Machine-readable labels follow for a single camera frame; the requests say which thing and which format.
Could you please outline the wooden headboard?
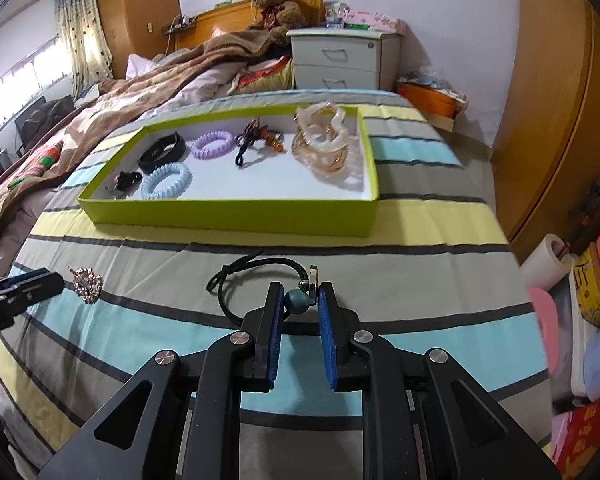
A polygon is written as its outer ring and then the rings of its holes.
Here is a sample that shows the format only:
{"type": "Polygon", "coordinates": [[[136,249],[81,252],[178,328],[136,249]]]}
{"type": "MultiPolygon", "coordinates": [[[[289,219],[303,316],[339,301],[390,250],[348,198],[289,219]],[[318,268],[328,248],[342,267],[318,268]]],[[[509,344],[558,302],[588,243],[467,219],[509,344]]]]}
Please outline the wooden headboard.
{"type": "MultiPolygon", "coordinates": [[[[324,0],[294,0],[301,8],[309,27],[316,27],[324,18],[324,0]]],[[[193,49],[226,32],[244,30],[260,16],[260,10],[251,0],[242,0],[202,12],[193,18],[187,28],[172,34],[174,48],[193,49]]]]}

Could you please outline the pink round stool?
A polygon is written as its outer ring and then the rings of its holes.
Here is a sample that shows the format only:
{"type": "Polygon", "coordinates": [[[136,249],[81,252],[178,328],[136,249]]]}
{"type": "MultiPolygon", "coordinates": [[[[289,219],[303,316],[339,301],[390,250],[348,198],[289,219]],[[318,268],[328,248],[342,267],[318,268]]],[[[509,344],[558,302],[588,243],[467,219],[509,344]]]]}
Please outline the pink round stool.
{"type": "Polygon", "coordinates": [[[552,296],[543,289],[528,287],[527,292],[544,344],[547,369],[553,375],[559,362],[559,324],[556,304],[552,296]]]}

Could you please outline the pink tissue box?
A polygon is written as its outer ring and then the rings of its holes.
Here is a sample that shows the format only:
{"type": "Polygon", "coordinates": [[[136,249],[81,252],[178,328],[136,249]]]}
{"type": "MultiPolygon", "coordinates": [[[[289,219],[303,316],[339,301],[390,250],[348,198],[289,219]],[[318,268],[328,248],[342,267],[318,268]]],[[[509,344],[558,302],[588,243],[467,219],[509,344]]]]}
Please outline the pink tissue box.
{"type": "Polygon", "coordinates": [[[400,18],[394,18],[387,14],[352,10],[344,16],[343,21],[347,26],[366,26],[368,29],[378,30],[378,32],[406,35],[406,23],[400,18]]]}

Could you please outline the white bedside cabinet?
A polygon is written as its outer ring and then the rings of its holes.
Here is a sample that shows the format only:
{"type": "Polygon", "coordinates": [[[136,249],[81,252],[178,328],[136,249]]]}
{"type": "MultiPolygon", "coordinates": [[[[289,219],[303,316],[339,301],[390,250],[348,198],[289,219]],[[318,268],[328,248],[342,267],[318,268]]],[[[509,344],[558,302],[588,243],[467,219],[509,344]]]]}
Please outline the white bedside cabinet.
{"type": "Polygon", "coordinates": [[[393,32],[314,27],[287,37],[298,89],[391,91],[398,78],[402,38],[393,32]]]}

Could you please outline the striped bed sheet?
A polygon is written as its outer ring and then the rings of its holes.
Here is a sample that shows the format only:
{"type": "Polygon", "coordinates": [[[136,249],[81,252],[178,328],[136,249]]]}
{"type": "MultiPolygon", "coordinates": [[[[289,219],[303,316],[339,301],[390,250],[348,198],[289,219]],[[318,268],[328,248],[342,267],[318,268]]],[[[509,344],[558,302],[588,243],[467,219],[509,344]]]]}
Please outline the striped bed sheet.
{"type": "Polygon", "coordinates": [[[226,336],[230,322],[207,283],[259,248],[315,264],[340,304],[396,347],[450,352],[535,442],[547,442],[546,357],[517,260],[480,191],[417,110],[389,92],[306,90],[223,98],[176,116],[321,101],[352,107],[350,123],[370,136],[379,207],[369,236],[95,224],[79,194],[135,124],[100,141],[58,188],[12,274],[91,268],[104,288],[94,304],[66,288],[0,333],[0,415],[28,474],[157,352],[194,353],[226,336]]]}

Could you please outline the small black hair clip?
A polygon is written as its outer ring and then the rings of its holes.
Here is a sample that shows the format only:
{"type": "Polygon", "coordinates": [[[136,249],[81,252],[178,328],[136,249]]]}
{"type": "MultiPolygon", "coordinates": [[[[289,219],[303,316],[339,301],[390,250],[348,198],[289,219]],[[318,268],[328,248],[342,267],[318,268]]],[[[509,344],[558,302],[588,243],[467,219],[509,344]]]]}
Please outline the small black hair clip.
{"type": "Polygon", "coordinates": [[[138,171],[120,171],[112,181],[107,191],[115,198],[127,196],[143,180],[143,175],[138,171]]]}

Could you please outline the brown teddy bear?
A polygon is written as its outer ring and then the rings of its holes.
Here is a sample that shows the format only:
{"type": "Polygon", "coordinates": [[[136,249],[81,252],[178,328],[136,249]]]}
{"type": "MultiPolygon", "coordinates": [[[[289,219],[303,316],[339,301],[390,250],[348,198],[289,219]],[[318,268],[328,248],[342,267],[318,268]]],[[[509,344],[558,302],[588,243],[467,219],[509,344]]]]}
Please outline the brown teddy bear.
{"type": "Polygon", "coordinates": [[[287,32],[306,28],[308,21],[294,0],[251,0],[253,22],[248,30],[263,30],[280,46],[288,44],[287,32]]]}

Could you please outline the wooden wardrobe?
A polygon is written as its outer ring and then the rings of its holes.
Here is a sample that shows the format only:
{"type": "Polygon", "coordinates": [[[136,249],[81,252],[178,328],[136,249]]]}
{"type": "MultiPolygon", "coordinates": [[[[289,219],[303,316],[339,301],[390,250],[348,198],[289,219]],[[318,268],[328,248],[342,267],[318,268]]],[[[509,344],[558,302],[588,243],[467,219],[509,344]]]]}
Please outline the wooden wardrobe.
{"type": "Polygon", "coordinates": [[[178,0],[97,0],[100,21],[112,54],[114,76],[125,77],[128,57],[152,58],[166,50],[163,29],[181,13],[178,0]]]}

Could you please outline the patterned window curtain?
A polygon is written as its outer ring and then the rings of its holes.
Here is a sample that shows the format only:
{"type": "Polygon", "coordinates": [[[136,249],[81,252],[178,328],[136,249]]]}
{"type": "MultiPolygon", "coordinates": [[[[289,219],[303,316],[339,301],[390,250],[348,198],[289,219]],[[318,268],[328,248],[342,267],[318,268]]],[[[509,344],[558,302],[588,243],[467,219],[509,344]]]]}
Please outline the patterned window curtain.
{"type": "Polygon", "coordinates": [[[57,35],[69,59],[72,96],[77,99],[94,84],[112,77],[97,0],[54,0],[57,35]]]}

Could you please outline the white paper roll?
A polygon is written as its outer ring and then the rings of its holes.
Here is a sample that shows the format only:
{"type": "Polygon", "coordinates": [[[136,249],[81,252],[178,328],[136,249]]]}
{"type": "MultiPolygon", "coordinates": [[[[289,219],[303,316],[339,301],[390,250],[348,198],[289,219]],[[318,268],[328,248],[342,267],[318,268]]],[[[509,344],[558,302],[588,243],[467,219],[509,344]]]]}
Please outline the white paper roll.
{"type": "Polygon", "coordinates": [[[559,257],[565,243],[555,234],[547,233],[531,255],[524,260],[520,270],[527,287],[548,292],[571,270],[568,252],[559,257]]]}

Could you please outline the brown fleece blanket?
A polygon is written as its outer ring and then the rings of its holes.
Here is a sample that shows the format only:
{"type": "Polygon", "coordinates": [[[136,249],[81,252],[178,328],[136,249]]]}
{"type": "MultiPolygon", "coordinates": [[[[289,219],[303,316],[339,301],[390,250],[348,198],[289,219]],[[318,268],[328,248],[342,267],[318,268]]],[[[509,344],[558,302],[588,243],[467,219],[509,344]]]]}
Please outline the brown fleece blanket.
{"type": "Polygon", "coordinates": [[[0,177],[0,243],[4,229],[22,201],[32,193],[54,188],[68,179],[82,160],[110,133],[168,102],[186,84],[211,67],[229,62],[270,58],[286,49],[288,38],[280,32],[238,30],[211,38],[173,60],[132,79],[108,79],[99,85],[100,96],[73,110],[20,157],[0,177]],[[15,186],[9,183],[35,161],[46,146],[62,143],[59,159],[37,177],[15,186]]]}

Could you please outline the translucent pink hair claw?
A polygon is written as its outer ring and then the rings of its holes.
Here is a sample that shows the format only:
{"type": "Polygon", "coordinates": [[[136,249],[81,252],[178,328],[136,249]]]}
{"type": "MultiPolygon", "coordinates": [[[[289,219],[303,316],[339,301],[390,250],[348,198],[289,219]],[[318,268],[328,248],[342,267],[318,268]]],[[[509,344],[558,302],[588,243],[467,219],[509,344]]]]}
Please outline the translucent pink hair claw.
{"type": "Polygon", "coordinates": [[[298,107],[294,114],[297,132],[291,142],[294,158],[320,174],[343,170],[350,140],[344,118],[344,109],[329,102],[298,107]]]}

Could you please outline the yellow tin box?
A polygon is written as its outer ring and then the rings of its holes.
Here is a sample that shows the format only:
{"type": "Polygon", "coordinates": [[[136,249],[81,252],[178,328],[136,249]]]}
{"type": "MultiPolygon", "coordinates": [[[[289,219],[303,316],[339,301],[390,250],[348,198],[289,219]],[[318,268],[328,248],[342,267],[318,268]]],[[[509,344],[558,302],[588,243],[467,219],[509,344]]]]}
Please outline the yellow tin box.
{"type": "Polygon", "coordinates": [[[577,258],[573,276],[582,318],[600,328],[600,257],[594,243],[577,258]]]}

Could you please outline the black wristband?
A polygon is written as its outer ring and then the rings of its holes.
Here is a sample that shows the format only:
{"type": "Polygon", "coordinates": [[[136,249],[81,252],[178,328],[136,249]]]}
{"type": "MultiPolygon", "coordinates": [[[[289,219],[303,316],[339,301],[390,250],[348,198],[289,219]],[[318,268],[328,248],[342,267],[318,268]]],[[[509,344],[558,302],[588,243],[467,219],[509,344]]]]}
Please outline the black wristband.
{"type": "Polygon", "coordinates": [[[163,136],[140,154],[138,166],[144,174],[151,174],[157,168],[178,162],[184,155],[186,144],[184,138],[174,132],[163,136]]]}

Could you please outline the red green patterned pillow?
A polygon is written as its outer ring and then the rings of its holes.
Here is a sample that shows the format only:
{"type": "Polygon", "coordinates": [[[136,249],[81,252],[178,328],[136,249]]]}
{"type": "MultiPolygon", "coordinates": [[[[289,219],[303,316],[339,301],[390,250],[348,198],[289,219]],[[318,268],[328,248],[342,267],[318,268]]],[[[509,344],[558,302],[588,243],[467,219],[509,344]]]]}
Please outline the red green patterned pillow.
{"type": "Polygon", "coordinates": [[[7,189],[15,191],[30,188],[31,185],[57,177],[60,174],[59,164],[64,147],[65,142],[59,140],[38,148],[30,162],[19,169],[15,177],[8,182],[7,189]]]}

